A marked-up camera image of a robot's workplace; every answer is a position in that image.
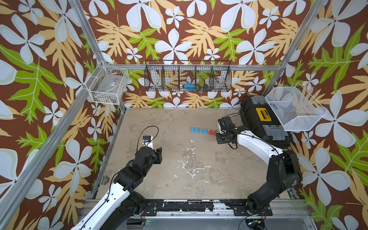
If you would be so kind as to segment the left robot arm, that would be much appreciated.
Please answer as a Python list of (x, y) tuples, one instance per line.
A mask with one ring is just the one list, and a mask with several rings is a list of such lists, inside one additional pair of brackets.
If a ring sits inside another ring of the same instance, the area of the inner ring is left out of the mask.
[(72, 229), (115, 230), (131, 216), (141, 213), (145, 198), (134, 190), (162, 159), (162, 148), (143, 146), (137, 150), (135, 159), (117, 173), (103, 198)]

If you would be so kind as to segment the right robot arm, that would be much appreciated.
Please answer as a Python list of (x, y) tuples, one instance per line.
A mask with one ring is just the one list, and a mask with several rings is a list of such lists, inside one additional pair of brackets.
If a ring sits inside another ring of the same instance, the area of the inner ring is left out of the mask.
[(258, 214), (281, 193), (302, 182), (302, 172), (295, 152), (271, 145), (244, 126), (235, 126), (229, 116), (218, 120), (218, 128), (218, 144), (244, 146), (268, 166), (266, 182), (247, 197), (248, 215)]

